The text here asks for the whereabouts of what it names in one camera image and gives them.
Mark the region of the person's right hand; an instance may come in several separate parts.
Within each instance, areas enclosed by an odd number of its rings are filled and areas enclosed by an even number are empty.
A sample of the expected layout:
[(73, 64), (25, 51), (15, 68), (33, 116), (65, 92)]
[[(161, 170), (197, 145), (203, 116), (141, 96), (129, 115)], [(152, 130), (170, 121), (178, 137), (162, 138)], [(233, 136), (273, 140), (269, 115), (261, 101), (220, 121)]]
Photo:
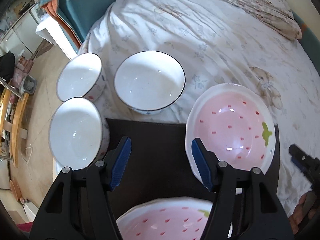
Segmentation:
[[(312, 191), (309, 191), (303, 194), (295, 207), (292, 215), (289, 217), (289, 223), (291, 226), (291, 230), (293, 234), (297, 234), (299, 232), (299, 224), (302, 222), (303, 218), (303, 207), (305, 205), (308, 197), (314, 197), (315, 194)], [(319, 237), (319, 206), (316, 209), (311, 209), (308, 213), (308, 220), (313, 220), (313, 218), (317, 216), (317, 219), (314, 220), (313, 226), (311, 229), (305, 234), (305, 237), (316, 238), (316, 235)]]

